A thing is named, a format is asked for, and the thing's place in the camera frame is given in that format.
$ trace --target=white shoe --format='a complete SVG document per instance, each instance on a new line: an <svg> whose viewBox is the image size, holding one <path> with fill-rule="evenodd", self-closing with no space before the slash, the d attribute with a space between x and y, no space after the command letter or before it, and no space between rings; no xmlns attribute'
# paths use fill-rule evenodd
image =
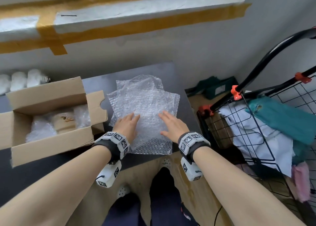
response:
<svg viewBox="0 0 316 226"><path fill-rule="evenodd" d="M160 169L162 167L166 167L168 168L169 170L171 170L171 167L172 167L172 161L169 157L165 157L161 160L161 163L160 163Z"/></svg>
<svg viewBox="0 0 316 226"><path fill-rule="evenodd" d="M124 197L125 195L129 194L131 192L130 187L127 184L123 184L118 188L118 193L116 195L116 198Z"/></svg>

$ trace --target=dark pants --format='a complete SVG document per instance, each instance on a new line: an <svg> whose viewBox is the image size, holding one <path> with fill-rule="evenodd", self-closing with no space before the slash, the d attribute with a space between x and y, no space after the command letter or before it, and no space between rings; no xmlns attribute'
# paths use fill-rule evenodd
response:
<svg viewBox="0 0 316 226"><path fill-rule="evenodd" d="M152 226L197 226L181 202L169 169L163 167L154 177L150 191ZM140 200L129 193L115 201L102 226L145 226L140 214Z"/></svg>

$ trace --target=red plastic clip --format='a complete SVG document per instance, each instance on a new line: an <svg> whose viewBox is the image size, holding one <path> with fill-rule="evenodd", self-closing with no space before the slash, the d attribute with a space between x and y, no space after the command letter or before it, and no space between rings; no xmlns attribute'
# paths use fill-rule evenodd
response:
<svg viewBox="0 0 316 226"><path fill-rule="evenodd" d="M301 73L301 72L297 72L297 73L295 74L295 79L296 79L297 81L302 81L304 84L310 83L311 80L312 80L312 79L309 78L309 77L302 76L302 73Z"/></svg>
<svg viewBox="0 0 316 226"><path fill-rule="evenodd" d="M198 108L199 112L201 115L205 115L205 111L208 111L210 113L210 116L213 116L214 115L214 112L211 111L211 106L212 105L202 105Z"/></svg>
<svg viewBox="0 0 316 226"><path fill-rule="evenodd" d="M232 93L232 95L234 96L234 100L241 100L242 96L240 94L240 92L236 91L236 87L238 85L233 85L232 86L232 90L230 91Z"/></svg>

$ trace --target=floor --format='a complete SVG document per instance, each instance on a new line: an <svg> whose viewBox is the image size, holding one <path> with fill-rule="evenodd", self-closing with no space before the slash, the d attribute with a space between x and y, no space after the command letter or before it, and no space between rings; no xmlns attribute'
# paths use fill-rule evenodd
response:
<svg viewBox="0 0 316 226"><path fill-rule="evenodd" d="M200 96L190 97L189 100L195 111L201 104L209 103L208 100ZM216 199L206 180L201 178L198 181L189 182L180 165L180 153L174 153L170 158L173 162L171 173L185 206L201 226L213 225L221 204ZM67 226L101 226L109 208L116 200L118 187L125 182L140 197L141 214L149 226L151 219L149 188L153 177L159 170L159 165L160 160L153 160L126 169L119 173L111 188L103 188L94 183L70 217ZM221 210L217 217L216 226L231 225L226 211Z"/></svg>

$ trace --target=table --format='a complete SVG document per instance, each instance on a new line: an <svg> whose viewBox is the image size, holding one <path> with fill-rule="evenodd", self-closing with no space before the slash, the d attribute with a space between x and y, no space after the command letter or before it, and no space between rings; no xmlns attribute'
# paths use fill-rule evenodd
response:
<svg viewBox="0 0 316 226"><path fill-rule="evenodd" d="M106 94L116 90L116 80L129 80L138 75L153 75L162 80L165 91L180 94L180 102L177 117L188 125L191 131L201 133L199 124L192 112L188 98L178 78L173 63L162 63L144 66L135 69L129 69L112 74L96 76L83 79L83 85L86 93L103 90L105 100L101 103L101 108L108 110L109 120L105 123L105 129L108 129L108 123L113 115L113 109ZM11 111L11 107L6 96L0 96L0 113ZM43 176L54 169L88 150L90 146L81 147L69 152L50 156L44 159L36 160L24 165L11 168L10 149L0 150L0 206L5 204L23 189L27 188ZM173 152L178 150L177 145L173 146ZM162 157L162 155L136 155L128 154L122 160L122 170L133 167L138 164Z"/></svg>

